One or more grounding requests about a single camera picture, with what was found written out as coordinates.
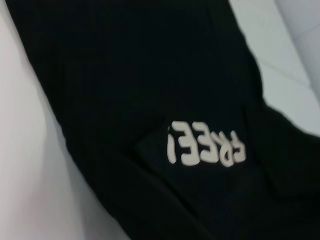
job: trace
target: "black garment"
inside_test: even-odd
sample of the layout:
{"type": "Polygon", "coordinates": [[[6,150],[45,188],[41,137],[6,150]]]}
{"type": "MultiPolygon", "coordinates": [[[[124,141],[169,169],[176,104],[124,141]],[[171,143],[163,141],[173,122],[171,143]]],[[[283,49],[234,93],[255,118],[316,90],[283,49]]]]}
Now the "black garment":
{"type": "Polygon", "coordinates": [[[320,239],[320,139],[265,105],[226,0],[6,2],[73,160],[132,240],[320,239]],[[182,164],[174,121],[236,131],[246,160],[182,164]]]}

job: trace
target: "logo print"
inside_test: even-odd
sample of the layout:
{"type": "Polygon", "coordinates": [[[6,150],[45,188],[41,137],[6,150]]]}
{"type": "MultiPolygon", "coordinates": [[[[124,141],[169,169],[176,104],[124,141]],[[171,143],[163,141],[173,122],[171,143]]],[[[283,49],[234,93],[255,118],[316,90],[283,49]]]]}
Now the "logo print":
{"type": "MultiPolygon", "coordinates": [[[[208,125],[204,122],[195,121],[192,123],[192,128],[197,132],[203,132],[196,140],[187,122],[173,121],[171,126],[175,132],[184,133],[184,136],[178,138],[178,143],[181,148],[190,149],[190,153],[181,155],[181,162],[186,166],[197,165],[200,160],[207,163],[217,163],[220,160],[222,165],[228,168],[234,163],[246,160],[245,144],[239,140],[235,131],[230,133],[230,141],[222,131],[218,135],[214,131],[210,132],[208,125]],[[202,150],[199,154],[198,143],[209,150],[202,150]]],[[[177,161],[175,139],[170,133],[168,134],[167,156],[170,163],[174,164],[177,161]]]]}

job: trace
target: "white surface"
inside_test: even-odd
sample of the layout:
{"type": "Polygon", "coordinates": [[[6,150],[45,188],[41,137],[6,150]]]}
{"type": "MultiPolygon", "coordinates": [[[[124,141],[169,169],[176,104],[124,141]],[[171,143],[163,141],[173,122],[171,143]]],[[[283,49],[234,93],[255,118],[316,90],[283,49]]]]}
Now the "white surface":
{"type": "MultiPolygon", "coordinates": [[[[272,66],[261,67],[267,101],[303,129],[318,133],[319,107],[287,32],[282,33],[285,29],[278,12],[264,5],[267,0],[246,1],[234,9],[239,11],[250,46],[263,65],[272,66]],[[286,79],[291,72],[293,77],[286,79]]],[[[99,205],[67,153],[60,127],[2,0],[0,193],[1,240],[128,239],[99,205]]]]}
{"type": "Polygon", "coordinates": [[[308,76],[273,0],[230,0],[247,43],[259,60],[309,84],[308,76]]]}
{"type": "Polygon", "coordinates": [[[267,104],[282,112],[296,127],[320,136],[320,108],[311,88],[269,65],[261,63],[259,68],[267,104]]]}
{"type": "Polygon", "coordinates": [[[319,0],[277,0],[293,39],[320,25],[319,0]]]}
{"type": "Polygon", "coordinates": [[[299,37],[295,41],[295,46],[309,74],[311,86],[320,102],[320,26],[299,37]]]}
{"type": "Polygon", "coordinates": [[[320,103],[320,1],[277,0],[320,103]]]}
{"type": "Polygon", "coordinates": [[[67,153],[0,1],[0,239],[128,240],[67,153]]]}

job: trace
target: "black fabric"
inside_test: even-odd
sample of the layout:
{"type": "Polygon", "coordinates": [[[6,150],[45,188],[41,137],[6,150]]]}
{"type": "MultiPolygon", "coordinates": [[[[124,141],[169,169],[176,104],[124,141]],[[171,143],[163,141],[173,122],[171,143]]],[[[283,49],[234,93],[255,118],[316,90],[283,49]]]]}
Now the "black fabric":
{"type": "Polygon", "coordinates": [[[320,239],[320,140],[265,105],[226,0],[6,3],[73,160],[132,240],[320,239]],[[176,147],[170,163],[174,121],[236,131],[245,161],[187,166],[176,147]]]}

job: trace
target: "white tile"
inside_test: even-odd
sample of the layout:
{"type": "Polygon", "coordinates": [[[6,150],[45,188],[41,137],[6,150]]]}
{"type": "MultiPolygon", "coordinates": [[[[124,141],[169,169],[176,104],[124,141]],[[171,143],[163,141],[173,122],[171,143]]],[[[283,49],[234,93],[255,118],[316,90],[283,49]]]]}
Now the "white tile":
{"type": "Polygon", "coordinates": [[[257,58],[308,85],[308,76],[274,0],[230,0],[230,3],[257,58]]]}
{"type": "Polygon", "coordinates": [[[311,86],[320,99],[320,27],[300,37],[295,45],[309,74],[311,86]]]}
{"type": "Polygon", "coordinates": [[[320,106],[312,89],[263,63],[259,67],[267,104],[299,129],[320,136],[320,106]]]}
{"type": "Polygon", "coordinates": [[[276,3],[294,39],[320,24],[319,0],[276,0],[276,3]]]}

